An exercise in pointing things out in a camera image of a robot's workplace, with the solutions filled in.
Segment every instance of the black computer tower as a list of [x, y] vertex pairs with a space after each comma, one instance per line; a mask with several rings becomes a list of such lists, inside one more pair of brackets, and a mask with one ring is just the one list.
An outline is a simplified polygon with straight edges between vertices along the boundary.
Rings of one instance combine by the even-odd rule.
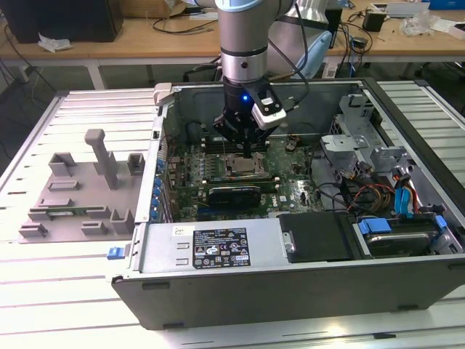
[[9, 28], [22, 44], [51, 39], [113, 41], [123, 25], [119, 0], [0, 0]]

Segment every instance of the power supply label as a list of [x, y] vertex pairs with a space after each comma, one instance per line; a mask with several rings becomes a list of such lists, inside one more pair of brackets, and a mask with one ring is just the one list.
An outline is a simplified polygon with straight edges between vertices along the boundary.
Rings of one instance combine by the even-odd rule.
[[245, 228], [194, 230], [195, 269], [246, 267], [250, 263]]

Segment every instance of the desk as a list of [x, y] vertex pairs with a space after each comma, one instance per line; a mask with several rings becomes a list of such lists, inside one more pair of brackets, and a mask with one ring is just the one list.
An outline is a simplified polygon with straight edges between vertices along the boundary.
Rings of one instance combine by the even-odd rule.
[[[356, 0], [357, 9], [343, 11], [344, 19], [353, 12], [365, 9], [369, 0]], [[463, 20], [465, 11], [433, 11], [444, 19]], [[361, 25], [362, 20], [354, 23]], [[178, 31], [204, 21], [178, 18], [167, 22], [166, 29]], [[407, 37], [399, 31], [400, 20], [385, 22], [380, 33], [373, 33], [373, 47], [364, 62], [412, 63], [456, 62], [465, 60], [465, 42], [446, 33], [433, 36]], [[219, 54], [219, 31], [192, 36], [174, 36], [155, 32], [146, 19], [125, 19], [123, 28], [114, 42], [76, 42], [74, 48], [50, 53], [37, 44], [17, 44], [18, 50], [35, 66], [85, 66], [95, 89], [104, 89], [105, 81], [100, 68], [104, 65], [197, 64], [212, 60]], [[23, 66], [0, 32], [0, 57], [8, 66]], [[351, 33], [364, 36], [356, 28]], [[334, 77], [345, 51], [344, 37], [339, 34], [336, 45], [328, 51], [323, 77]]]
[[[342, 12], [344, 20], [355, 12], [364, 10], [372, 1], [354, 1], [356, 9], [346, 9]], [[446, 20], [465, 20], [464, 11], [431, 11], [432, 15]], [[363, 18], [353, 23], [361, 26]], [[383, 24], [379, 33], [371, 33], [373, 46], [363, 62], [367, 63], [414, 63], [414, 62], [461, 62], [465, 60], [465, 41], [458, 40], [447, 33], [435, 31], [433, 35], [405, 36], [400, 32], [402, 20], [391, 19]], [[351, 27], [353, 36], [368, 38], [366, 34]], [[345, 40], [342, 33], [338, 33], [336, 44], [325, 59], [323, 77], [333, 78], [345, 51]]]
[[[203, 20], [187, 18], [167, 21], [165, 29], [179, 31], [201, 23]], [[37, 44], [18, 44], [18, 51], [34, 66], [85, 66], [95, 89], [105, 89], [101, 67], [104, 65], [157, 65], [199, 64], [213, 60], [219, 54], [219, 31], [192, 36], [175, 36], [159, 33], [151, 28], [146, 19], [124, 20], [123, 28], [114, 42], [72, 42], [73, 48], [51, 53]], [[0, 57], [7, 66], [24, 66], [6, 40], [0, 35]]]

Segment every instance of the sticker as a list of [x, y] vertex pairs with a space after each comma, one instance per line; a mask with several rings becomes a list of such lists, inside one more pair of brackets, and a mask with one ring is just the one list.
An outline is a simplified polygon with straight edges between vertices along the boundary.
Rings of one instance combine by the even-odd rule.
[[183, 225], [173, 227], [173, 236], [192, 236], [195, 227], [193, 225]]
[[262, 100], [263, 105], [270, 105], [270, 104], [273, 104], [273, 103], [274, 103], [273, 99], [269, 98], [269, 97]]
[[211, 269], [251, 265], [245, 228], [192, 230], [191, 234], [193, 235], [194, 268]]
[[49, 216], [57, 217], [57, 216], [73, 216], [74, 213], [71, 211], [61, 211], [61, 212], [48, 212]]

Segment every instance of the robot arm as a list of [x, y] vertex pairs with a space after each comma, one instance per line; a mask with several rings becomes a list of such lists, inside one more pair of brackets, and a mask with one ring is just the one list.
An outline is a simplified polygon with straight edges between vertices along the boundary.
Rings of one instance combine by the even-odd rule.
[[286, 119], [286, 109], [291, 109], [283, 106], [265, 75], [269, 29], [296, 0], [187, 2], [218, 9], [225, 108], [214, 120], [214, 128], [249, 158]]

